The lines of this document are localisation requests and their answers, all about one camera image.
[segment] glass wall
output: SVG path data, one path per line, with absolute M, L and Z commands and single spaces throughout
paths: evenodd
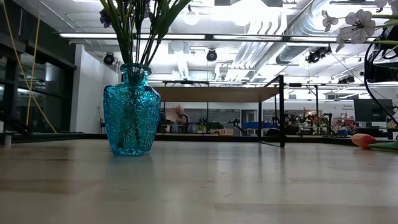
M 7 58 L 0 55 L 0 78 L 6 78 Z
M 33 92 L 35 99 L 39 103 L 40 108 L 46 115 L 47 119 L 51 122 L 51 125 L 57 131 L 63 130 L 63 113 L 64 108 L 63 100 L 54 96 L 49 96 L 37 92 Z M 25 122 L 28 113 L 29 104 L 29 91 L 18 88 L 17 94 L 17 108 L 15 117 Z M 44 116 L 39 110 L 39 107 L 35 104 L 35 101 L 31 99 L 30 110 L 29 110 L 29 126 L 34 132 L 38 133 L 52 133 L 51 126 L 46 122 Z
M 0 84 L 0 101 L 2 101 L 4 96 L 4 85 Z
M 26 79 L 30 82 L 33 74 L 34 90 L 46 91 L 49 93 L 64 95 L 66 93 L 67 76 L 65 71 L 51 63 L 36 59 L 34 72 L 32 71 L 33 56 L 21 55 L 22 68 L 25 71 Z M 23 74 L 19 74 L 19 86 L 26 86 Z
M 29 54 L 21 54 L 20 60 L 25 76 L 14 59 L 0 58 L 0 100 L 7 109 L 5 113 L 26 124 L 30 106 L 28 126 L 33 132 L 53 133 L 45 116 L 58 133 L 69 131 L 73 70 L 64 70 L 40 57 L 34 61 Z M 29 105 L 30 81 L 32 94 L 45 116 L 33 99 Z

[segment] table surface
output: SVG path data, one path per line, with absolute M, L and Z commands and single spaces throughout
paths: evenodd
M 0 148 L 0 221 L 398 222 L 398 155 L 327 144 L 161 142 L 115 158 L 106 140 Z

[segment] flower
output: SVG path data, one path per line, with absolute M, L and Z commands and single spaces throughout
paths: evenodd
M 99 20 L 102 24 L 104 24 L 104 28 L 108 28 L 109 26 L 111 26 L 111 18 L 107 15 L 105 9 L 101 10 L 99 14 L 101 15 Z
M 366 39 L 374 34 L 376 23 L 372 20 L 372 13 L 369 11 L 358 10 L 356 13 L 350 12 L 346 16 L 346 23 L 351 25 L 340 29 L 337 36 L 336 52 L 344 47 L 344 42 L 351 39 L 352 44 L 362 44 Z
M 325 32 L 330 30 L 331 25 L 336 25 L 338 23 L 338 19 L 335 17 L 331 17 L 328 14 L 328 11 L 322 10 L 322 16 L 324 19 L 322 20 L 322 24 L 325 28 Z
M 379 8 L 377 12 L 382 12 L 383 7 L 387 4 L 391 6 L 392 14 L 398 15 L 398 0 L 375 0 L 376 6 Z
M 336 53 L 337 53 L 340 49 L 342 49 L 344 47 L 344 43 L 346 42 L 346 40 L 342 38 L 341 34 L 338 34 L 336 42 L 338 44 L 338 46 L 336 48 Z

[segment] white lily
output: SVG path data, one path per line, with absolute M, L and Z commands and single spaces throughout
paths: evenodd
M 368 37 L 371 37 L 376 30 L 376 23 L 372 20 L 372 13 L 358 10 L 350 12 L 346 16 L 346 23 L 351 25 L 340 29 L 337 42 L 339 46 L 336 52 L 344 47 L 344 41 L 351 40 L 352 44 L 362 44 Z
M 338 23 L 338 19 L 335 17 L 331 17 L 328 14 L 328 11 L 322 10 L 322 16 L 324 19 L 322 20 L 322 24 L 325 27 L 325 32 L 328 32 L 331 28 L 331 25 L 336 25 Z

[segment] window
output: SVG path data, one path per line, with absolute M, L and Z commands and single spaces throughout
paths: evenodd
M 0 78 L 6 78 L 7 58 L 0 55 Z
M 58 68 L 51 63 L 36 59 L 33 83 L 34 90 L 45 91 L 47 93 L 66 95 L 67 91 L 67 74 L 61 68 Z M 30 83 L 32 78 L 33 56 L 29 54 L 21 55 L 21 64 L 24 68 L 26 79 Z M 26 86 L 25 79 L 22 73 L 19 74 L 19 86 Z
M 0 85 L 0 101 L 2 101 L 4 96 L 4 85 Z
M 37 92 L 33 92 L 35 99 L 39 103 L 42 111 L 51 125 L 57 131 L 68 131 L 68 103 L 67 100 L 49 96 Z M 16 119 L 25 123 L 27 116 L 27 109 L 29 104 L 29 90 L 18 88 L 17 106 L 16 106 Z M 37 107 L 35 101 L 32 99 L 30 102 L 29 110 L 29 126 L 37 133 L 52 133 L 53 130 L 46 122 L 44 116 Z

